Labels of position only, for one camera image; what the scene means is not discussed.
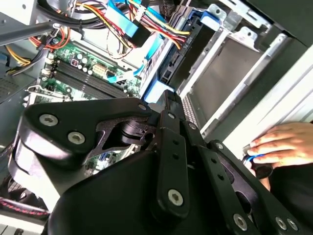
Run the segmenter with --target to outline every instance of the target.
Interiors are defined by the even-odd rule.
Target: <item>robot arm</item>
[[[49,235],[304,234],[223,143],[204,142],[176,94],[158,105],[124,98],[25,111],[9,170],[44,200],[54,196]],[[134,143],[140,151],[82,180],[87,158]]]

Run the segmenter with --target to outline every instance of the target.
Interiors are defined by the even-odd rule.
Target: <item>blue plastic tab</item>
[[[203,13],[200,21],[214,31],[217,31],[221,26],[220,20],[207,11]]]

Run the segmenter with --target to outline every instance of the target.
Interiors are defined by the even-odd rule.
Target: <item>red wire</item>
[[[22,212],[22,213],[25,213],[25,214],[33,214],[33,215],[47,215],[47,214],[49,214],[47,212],[35,212],[35,211],[33,212],[33,211],[24,210],[24,209],[12,206],[11,204],[6,203],[4,201],[0,201],[0,204],[5,206],[5,207],[8,207],[8,208],[10,208],[12,210],[15,210],[17,212]]]
[[[56,44],[54,46],[47,45],[47,46],[45,46],[45,48],[49,48],[49,49],[60,49],[60,48],[63,48],[69,42],[69,39],[70,39],[70,28],[67,28],[67,39],[66,39],[65,42],[64,42],[65,33],[64,33],[63,30],[61,30],[61,34],[62,34],[62,40],[58,44]],[[34,37],[30,38],[30,40],[33,41],[37,46],[39,46],[41,44],[41,42],[38,39],[34,38]]]
[[[182,38],[180,38],[180,37],[171,35],[171,34],[169,34],[168,32],[164,31],[161,27],[159,27],[159,26],[156,25],[151,19],[149,19],[149,17],[143,16],[143,18],[144,18],[145,20],[147,20],[147,21],[151,24],[150,26],[151,26],[151,27],[154,27],[157,31],[164,33],[166,36],[168,36],[168,37],[170,37],[170,38],[172,38],[172,39],[174,39],[174,40],[179,40],[179,41],[181,41],[181,42],[185,42],[185,39],[182,39]]]
[[[122,29],[121,29],[120,27],[118,27],[116,24],[114,24],[112,21],[110,21],[110,20],[105,16],[105,14],[104,14],[102,11],[100,11],[98,8],[95,8],[94,6],[90,6],[90,5],[89,5],[89,7],[92,8],[93,10],[95,10],[99,15],[101,15],[101,16],[102,16],[106,21],[108,21],[110,24],[112,24],[112,25],[117,29],[117,31],[118,31],[120,34],[124,35],[124,32],[122,31]]]

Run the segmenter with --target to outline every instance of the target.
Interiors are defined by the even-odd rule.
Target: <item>bolt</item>
[[[82,144],[85,142],[85,136],[82,133],[73,131],[67,135],[67,138],[70,142],[74,144]]]
[[[220,144],[220,143],[216,143],[216,146],[217,146],[219,149],[223,149],[223,148],[224,148],[223,145]]]
[[[39,121],[45,126],[55,126],[59,120],[56,116],[51,114],[43,114],[39,117]]]
[[[276,220],[276,223],[278,224],[278,226],[279,226],[282,230],[287,230],[287,226],[286,226],[285,222],[284,222],[281,218],[276,217],[275,220]]]
[[[147,110],[146,106],[144,106],[144,105],[142,105],[142,104],[139,104],[138,106],[139,106],[139,108],[142,109],[142,110]]]
[[[168,116],[169,116],[170,118],[172,118],[172,119],[175,118],[175,116],[174,116],[173,114],[171,114],[171,113],[168,113]]]
[[[288,218],[287,222],[294,230],[298,231],[298,226],[291,219]]]
[[[193,123],[189,123],[189,126],[190,126],[190,128],[193,129],[193,130],[196,130],[196,128],[197,128],[196,125],[193,124]]]
[[[247,231],[248,225],[246,224],[245,219],[239,215],[239,214],[234,214],[233,219],[235,221],[235,224],[242,230],[242,231]]]
[[[168,199],[173,203],[175,206],[180,207],[184,202],[183,197],[180,192],[176,189],[170,189],[167,193]]]

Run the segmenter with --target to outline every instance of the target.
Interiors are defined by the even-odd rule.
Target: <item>motherboard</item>
[[[68,43],[50,52],[41,71],[41,87],[52,93],[66,95],[70,100],[91,100],[139,97],[141,80],[131,77],[110,83],[108,79],[123,75],[126,70],[115,61],[98,56]],[[38,96],[38,102],[60,102]]]

